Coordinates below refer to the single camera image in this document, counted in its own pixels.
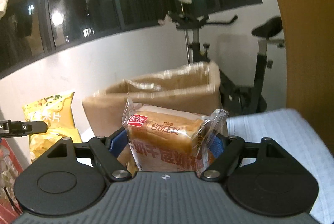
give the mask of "red logo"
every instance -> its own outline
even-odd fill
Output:
[[[128,125],[141,127],[147,119],[148,117],[146,116],[132,115],[128,120]]]

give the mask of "wooden panel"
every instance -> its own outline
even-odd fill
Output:
[[[287,52],[287,107],[334,152],[334,0],[277,0]]]

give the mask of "silver bolt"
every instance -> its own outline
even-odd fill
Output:
[[[215,179],[220,176],[220,172],[217,170],[206,170],[203,175],[208,179]]]
[[[127,177],[129,173],[126,170],[116,170],[112,173],[112,175],[117,178],[117,179],[123,179],[125,177]]]

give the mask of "yellow chip bag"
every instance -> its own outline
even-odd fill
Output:
[[[48,131],[29,136],[31,160],[34,161],[62,137],[82,142],[74,126],[71,103],[74,91],[62,92],[22,106],[26,121],[44,121]]]

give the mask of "gray plastic base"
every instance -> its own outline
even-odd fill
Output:
[[[15,224],[316,224],[307,213],[288,218],[256,215],[235,204],[215,182],[194,172],[138,172],[113,183],[91,208],[71,216],[47,218],[24,213]]]

